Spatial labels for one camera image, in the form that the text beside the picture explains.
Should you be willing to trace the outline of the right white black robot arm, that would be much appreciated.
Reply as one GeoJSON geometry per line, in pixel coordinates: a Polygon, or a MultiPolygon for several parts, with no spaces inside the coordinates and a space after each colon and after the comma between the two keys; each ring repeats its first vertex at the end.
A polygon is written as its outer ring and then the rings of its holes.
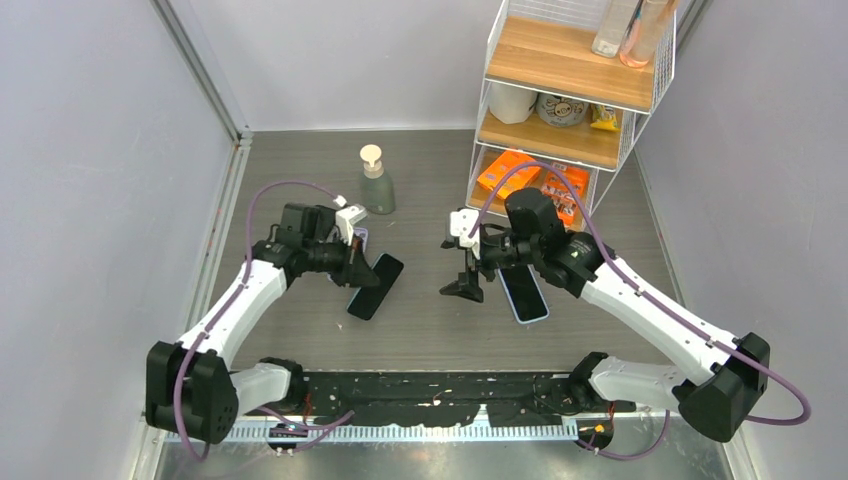
{"type": "Polygon", "coordinates": [[[571,397],[584,410],[606,401],[629,401],[679,414],[701,435],[726,443],[767,389],[769,343],[755,333],[718,328],[644,280],[608,246],[568,230],[553,201],[535,188],[511,194],[509,224],[479,225],[479,211],[450,213],[445,249],[465,253],[465,269],[441,288],[447,296],[482,302],[479,278],[531,266],[550,285],[615,316],[654,345],[667,365],[588,354],[573,370],[571,397]]]}

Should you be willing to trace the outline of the white cup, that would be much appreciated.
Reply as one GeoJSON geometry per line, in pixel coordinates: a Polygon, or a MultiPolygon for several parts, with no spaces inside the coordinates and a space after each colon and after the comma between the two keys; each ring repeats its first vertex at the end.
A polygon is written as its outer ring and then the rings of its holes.
{"type": "Polygon", "coordinates": [[[501,83],[489,88],[489,111],[500,122],[511,125],[525,122],[534,112],[538,93],[501,83]]]}

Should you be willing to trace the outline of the printed ceramic mug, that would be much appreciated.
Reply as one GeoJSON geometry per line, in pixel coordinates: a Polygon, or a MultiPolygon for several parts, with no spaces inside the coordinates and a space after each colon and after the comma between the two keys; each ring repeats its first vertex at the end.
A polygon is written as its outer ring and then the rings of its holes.
{"type": "Polygon", "coordinates": [[[569,97],[540,93],[535,111],[540,119],[553,127],[571,127],[583,122],[590,105],[569,97]]]}

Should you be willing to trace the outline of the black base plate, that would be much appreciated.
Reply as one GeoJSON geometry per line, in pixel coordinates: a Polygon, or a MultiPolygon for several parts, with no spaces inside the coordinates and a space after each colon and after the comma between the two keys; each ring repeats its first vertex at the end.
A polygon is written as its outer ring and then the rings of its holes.
{"type": "Polygon", "coordinates": [[[312,371],[296,376],[277,403],[284,413],[324,423],[347,412],[353,426],[467,426],[485,412],[493,427],[551,426],[578,414],[631,413],[567,374],[541,371],[312,371]]]}

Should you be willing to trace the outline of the aluminium frame rail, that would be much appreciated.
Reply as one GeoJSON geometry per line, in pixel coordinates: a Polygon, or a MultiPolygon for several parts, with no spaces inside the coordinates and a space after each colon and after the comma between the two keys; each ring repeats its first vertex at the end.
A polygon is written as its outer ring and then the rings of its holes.
{"type": "Polygon", "coordinates": [[[225,132],[235,144],[251,139],[252,129],[191,2],[153,0],[150,4],[225,132]]]}

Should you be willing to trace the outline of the bare black phone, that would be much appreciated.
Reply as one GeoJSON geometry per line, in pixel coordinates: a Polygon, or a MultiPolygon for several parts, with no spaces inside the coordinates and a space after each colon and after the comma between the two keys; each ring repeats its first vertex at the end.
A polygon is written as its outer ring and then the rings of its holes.
{"type": "Polygon", "coordinates": [[[379,280],[376,286],[359,288],[349,301],[346,312],[360,320],[369,321],[377,313],[405,264],[388,253],[380,254],[372,265],[379,280]]]}

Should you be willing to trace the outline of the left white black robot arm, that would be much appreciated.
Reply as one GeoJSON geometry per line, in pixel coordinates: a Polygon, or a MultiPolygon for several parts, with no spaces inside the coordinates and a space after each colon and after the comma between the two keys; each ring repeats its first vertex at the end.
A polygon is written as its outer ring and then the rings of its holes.
{"type": "Polygon", "coordinates": [[[233,359],[265,311],[301,275],[326,274],[340,287],[378,284],[364,240],[355,232],[366,216],[360,205],[287,204],[280,222],[252,244],[237,277],[205,316],[177,341],[159,341],[148,352],[147,424],[218,444],[239,416],[262,406],[298,412],[307,398],[299,364],[267,357],[234,371],[233,359]]]}

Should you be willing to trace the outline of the orange razor box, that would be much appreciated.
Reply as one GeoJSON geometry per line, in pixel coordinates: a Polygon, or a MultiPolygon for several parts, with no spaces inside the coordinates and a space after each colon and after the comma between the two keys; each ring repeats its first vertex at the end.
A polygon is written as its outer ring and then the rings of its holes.
{"type": "MultiPolygon", "coordinates": [[[[574,192],[578,194],[581,200],[584,200],[585,192],[590,183],[589,171],[571,164],[559,162],[552,163],[552,167],[568,180],[574,192]]],[[[552,199],[557,210],[558,218],[563,222],[564,226],[570,229],[578,229],[579,220],[582,219],[582,213],[566,183],[555,173],[546,171],[543,174],[541,191],[552,199]]]]}

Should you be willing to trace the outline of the clear glass bottle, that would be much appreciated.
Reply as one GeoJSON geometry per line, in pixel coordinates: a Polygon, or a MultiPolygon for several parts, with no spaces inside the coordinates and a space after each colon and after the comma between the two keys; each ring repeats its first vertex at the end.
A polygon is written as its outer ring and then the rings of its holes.
{"type": "Polygon", "coordinates": [[[613,58],[617,55],[640,8],[640,0],[611,0],[593,40],[594,54],[613,58]]]}

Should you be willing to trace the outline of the yellow snack packet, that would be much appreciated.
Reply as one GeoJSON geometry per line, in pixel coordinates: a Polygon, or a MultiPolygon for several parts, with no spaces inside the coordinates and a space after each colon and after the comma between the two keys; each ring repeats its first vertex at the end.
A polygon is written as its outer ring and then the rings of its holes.
{"type": "Polygon", "coordinates": [[[613,107],[600,104],[592,104],[591,110],[591,128],[607,132],[619,132],[621,130],[617,111],[613,107]]]}

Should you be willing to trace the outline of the green soap pump bottle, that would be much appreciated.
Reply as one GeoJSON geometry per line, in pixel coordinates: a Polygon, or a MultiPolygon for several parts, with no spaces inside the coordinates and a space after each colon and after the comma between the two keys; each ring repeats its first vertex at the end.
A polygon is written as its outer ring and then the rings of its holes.
{"type": "Polygon", "coordinates": [[[395,211],[395,192],[390,175],[382,162],[382,149],[376,144],[363,146],[359,152],[362,161],[360,190],[363,206],[372,213],[387,215],[395,211]]]}

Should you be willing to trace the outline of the pink tinted glass bottle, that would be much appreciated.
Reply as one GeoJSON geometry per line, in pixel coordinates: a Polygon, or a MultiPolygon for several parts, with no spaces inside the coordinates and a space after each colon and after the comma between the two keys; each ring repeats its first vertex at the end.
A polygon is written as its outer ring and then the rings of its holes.
{"type": "Polygon", "coordinates": [[[678,0],[645,0],[619,52],[619,60],[630,68],[642,68],[653,58],[659,42],[675,14],[678,0]]]}

